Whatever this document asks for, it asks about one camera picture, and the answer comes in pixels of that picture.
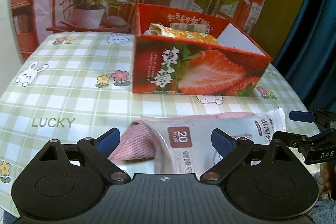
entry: strawberry box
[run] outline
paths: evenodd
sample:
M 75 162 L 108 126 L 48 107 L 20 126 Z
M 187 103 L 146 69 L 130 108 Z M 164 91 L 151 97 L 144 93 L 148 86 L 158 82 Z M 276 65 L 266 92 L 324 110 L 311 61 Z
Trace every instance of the strawberry box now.
M 223 18 L 149 4 L 138 4 L 135 16 L 134 93 L 248 96 L 272 61 Z M 219 45 L 144 34 L 151 23 L 206 25 Z

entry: wrapped snack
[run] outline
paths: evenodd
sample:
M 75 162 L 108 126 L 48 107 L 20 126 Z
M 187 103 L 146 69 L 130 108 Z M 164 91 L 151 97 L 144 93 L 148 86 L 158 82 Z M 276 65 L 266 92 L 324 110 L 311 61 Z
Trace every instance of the wrapped snack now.
M 142 120 L 152 134 L 156 150 L 154 172 L 195 173 L 198 179 L 221 159 L 211 144 L 215 128 L 234 138 L 249 138 L 255 144 L 269 144 L 274 132 L 286 130 L 282 108 L 242 118 L 161 121 L 142 117 Z
M 149 35 L 181 38 L 194 40 L 206 44 L 219 45 L 217 39 L 212 35 L 198 32 L 189 32 L 186 30 L 174 30 L 160 24 L 151 24 L 148 30 Z

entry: yellow packaging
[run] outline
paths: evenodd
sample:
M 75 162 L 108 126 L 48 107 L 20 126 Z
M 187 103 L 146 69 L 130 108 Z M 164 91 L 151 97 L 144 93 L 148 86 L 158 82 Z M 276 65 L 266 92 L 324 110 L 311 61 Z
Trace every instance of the yellow packaging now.
M 180 38 L 180 39 L 189 39 L 198 42 L 202 42 L 205 44 L 213 44 L 218 45 L 218 41 L 212 35 L 206 33 L 198 33 L 198 32 L 189 32 L 186 30 L 174 30 L 160 24 L 151 24 L 148 30 L 150 35 L 156 36 L 164 36 L 164 37 L 172 37 L 172 38 Z

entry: table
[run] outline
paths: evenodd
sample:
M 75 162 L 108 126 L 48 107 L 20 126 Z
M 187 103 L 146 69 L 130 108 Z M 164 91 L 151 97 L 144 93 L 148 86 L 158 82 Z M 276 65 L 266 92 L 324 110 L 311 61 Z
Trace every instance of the table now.
M 11 186 L 48 140 L 76 143 L 87 136 L 96 138 L 112 127 L 123 133 L 141 115 L 260 113 L 282 107 L 287 131 L 306 135 L 319 132 L 315 124 L 288 119 L 291 110 L 306 108 L 272 65 L 250 97 L 133 94 L 133 36 L 126 37 L 115 43 L 107 33 L 53 34 L 23 64 L 17 75 L 31 65 L 30 70 L 37 72 L 25 72 L 28 75 L 19 79 L 15 76 L 0 98 L 0 161 L 10 164 L 9 175 L 0 177 L 1 208 L 19 216 L 11 200 Z M 128 79 L 120 81 L 113 75 L 118 70 Z M 151 160 L 128 162 L 122 168 L 131 176 L 154 169 Z M 307 168 L 311 173 L 318 170 L 317 166 Z

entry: flower cartoon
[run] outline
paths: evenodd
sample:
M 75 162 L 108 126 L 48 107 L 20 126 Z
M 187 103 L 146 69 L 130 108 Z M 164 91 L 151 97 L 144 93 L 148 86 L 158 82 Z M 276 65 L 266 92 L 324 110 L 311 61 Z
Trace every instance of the flower cartoon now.
M 107 75 L 102 75 L 97 77 L 97 83 L 96 87 L 102 88 L 102 87 L 108 87 L 109 86 L 109 81 L 111 80 L 111 77 Z
M 11 169 L 11 165 L 5 161 L 0 164 L 0 180 L 4 183 L 9 183 L 11 178 L 9 178 L 9 170 Z
M 116 86 L 128 86 L 131 84 L 130 81 L 128 81 L 128 75 L 129 73 L 127 71 L 121 71 L 121 70 L 116 70 L 115 73 L 111 74 L 111 77 L 116 83 L 113 83 Z
M 268 93 L 268 95 L 269 95 L 273 100 L 276 100 L 276 99 L 277 99 L 277 97 L 275 96 L 275 94 L 274 94 L 273 91 L 271 91 L 271 90 L 267 90 L 267 93 Z
M 56 38 L 55 42 L 53 42 L 53 45 L 59 45 L 62 44 L 67 38 L 66 37 L 58 37 Z
M 269 99 L 269 96 L 268 96 L 268 93 L 267 93 L 267 90 L 262 88 L 261 86 L 258 86 L 257 87 L 257 90 L 259 91 L 259 93 L 261 94 L 261 97 L 264 98 L 264 99 Z
M 11 165 L 5 161 L 3 161 L 1 164 L 0 164 L 0 175 L 1 176 L 9 176 L 9 170 L 11 168 Z
M 74 41 L 73 38 L 67 38 L 67 39 L 65 40 L 64 44 L 65 44 L 65 45 L 70 45 L 70 44 L 72 44 L 73 41 Z

